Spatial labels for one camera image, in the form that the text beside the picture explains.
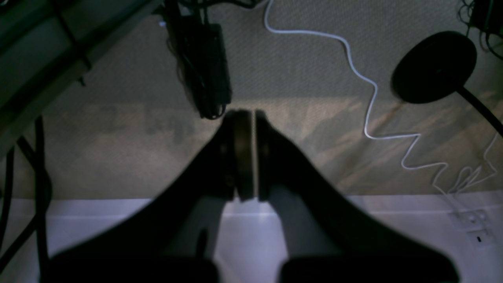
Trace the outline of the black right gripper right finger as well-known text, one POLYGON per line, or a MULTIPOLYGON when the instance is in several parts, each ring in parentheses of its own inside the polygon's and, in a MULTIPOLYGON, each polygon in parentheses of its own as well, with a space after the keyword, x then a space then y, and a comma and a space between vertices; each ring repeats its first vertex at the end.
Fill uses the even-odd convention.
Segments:
POLYGON ((337 192, 288 138, 255 112, 259 200, 281 220, 281 283, 458 283, 444 254, 391 229, 337 192))

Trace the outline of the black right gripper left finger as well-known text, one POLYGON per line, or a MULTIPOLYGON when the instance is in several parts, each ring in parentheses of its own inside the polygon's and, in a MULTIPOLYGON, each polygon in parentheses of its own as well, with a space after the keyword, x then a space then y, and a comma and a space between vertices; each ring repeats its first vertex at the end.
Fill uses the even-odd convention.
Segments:
POLYGON ((187 168, 115 227, 52 256, 45 283, 218 283, 225 205, 253 198, 252 115, 232 110, 187 168))

